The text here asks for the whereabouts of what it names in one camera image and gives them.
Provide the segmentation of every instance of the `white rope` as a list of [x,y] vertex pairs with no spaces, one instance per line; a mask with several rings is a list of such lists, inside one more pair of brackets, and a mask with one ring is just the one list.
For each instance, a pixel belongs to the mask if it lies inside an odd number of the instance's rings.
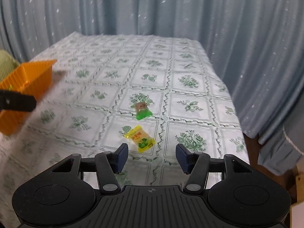
[[296,149],[300,154],[304,155],[304,153],[287,136],[284,125],[283,125],[283,134],[284,134],[286,140],[294,147],[294,149]]

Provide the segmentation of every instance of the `orange plastic bin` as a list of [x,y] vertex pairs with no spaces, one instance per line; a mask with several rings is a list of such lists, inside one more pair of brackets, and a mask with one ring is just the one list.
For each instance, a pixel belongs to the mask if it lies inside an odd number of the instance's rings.
[[[39,100],[52,83],[52,66],[57,60],[28,62],[21,64],[1,83],[0,89],[32,95]],[[28,112],[2,110],[0,132],[12,134],[25,119]]]

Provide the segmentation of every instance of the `floral tablecloth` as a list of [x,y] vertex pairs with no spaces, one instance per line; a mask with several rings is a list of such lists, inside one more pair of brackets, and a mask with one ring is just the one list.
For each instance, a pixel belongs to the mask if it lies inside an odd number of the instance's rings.
[[[54,84],[21,131],[0,140],[0,219],[7,228],[19,224],[11,206],[19,185],[72,153],[115,151],[138,124],[156,144],[139,153],[128,142],[121,185],[182,186],[187,176],[175,158],[179,142],[192,152],[249,162],[228,90],[197,41],[72,33],[38,59],[58,59]],[[152,117],[135,119],[138,101]],[[95,177],[85,174],[98,188]],[[218,181],[220,174],[211,173],[207,187]]]

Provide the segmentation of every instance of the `yellow candy wrapper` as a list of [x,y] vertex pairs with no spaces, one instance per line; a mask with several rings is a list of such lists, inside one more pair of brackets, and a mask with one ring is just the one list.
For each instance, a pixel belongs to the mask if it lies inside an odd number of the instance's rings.
[[139,125],[126,133],[124,137],[134,141],[138,146],[138,151],[140,153],[146,151],[155,144],[154,138],[150,137]]

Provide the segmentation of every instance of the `candy wrapper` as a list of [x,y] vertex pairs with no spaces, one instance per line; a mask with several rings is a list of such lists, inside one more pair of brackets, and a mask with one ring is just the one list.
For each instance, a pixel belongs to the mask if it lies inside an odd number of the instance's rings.
[[136,119],[141,120],[145,117],[152,116],[152,112],[148,109],[148,106],[145,102],[139,102],[135,104],[136,110]]
[[141,126],[137,125],[131,129],[124,137],[131,139],[138,146],[138,151],[144,152],[155,144],[154,138],[150,137]]

